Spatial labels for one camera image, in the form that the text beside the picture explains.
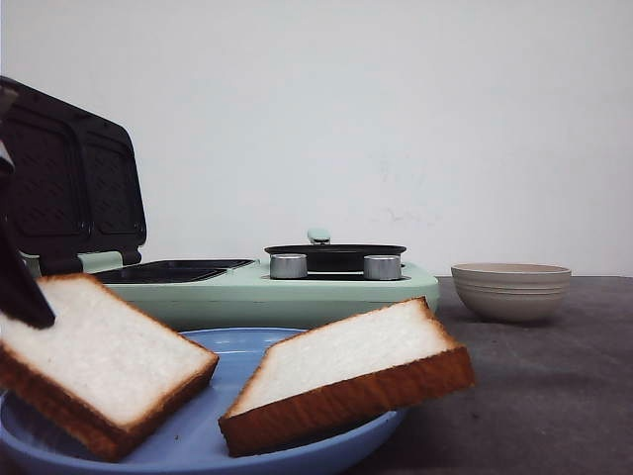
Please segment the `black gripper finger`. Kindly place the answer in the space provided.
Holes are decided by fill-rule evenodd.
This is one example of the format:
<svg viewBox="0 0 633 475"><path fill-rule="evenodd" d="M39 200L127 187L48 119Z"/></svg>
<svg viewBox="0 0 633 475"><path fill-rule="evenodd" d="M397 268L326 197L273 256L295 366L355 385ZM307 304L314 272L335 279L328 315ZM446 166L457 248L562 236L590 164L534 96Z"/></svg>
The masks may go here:
<svg viewBox="0 0 633 475"><path fill-rule="evenodd" d="M12 243L8 225L8 192L15 165L1 143L1 310L36 329L53 326L55 315Z"/></svg>

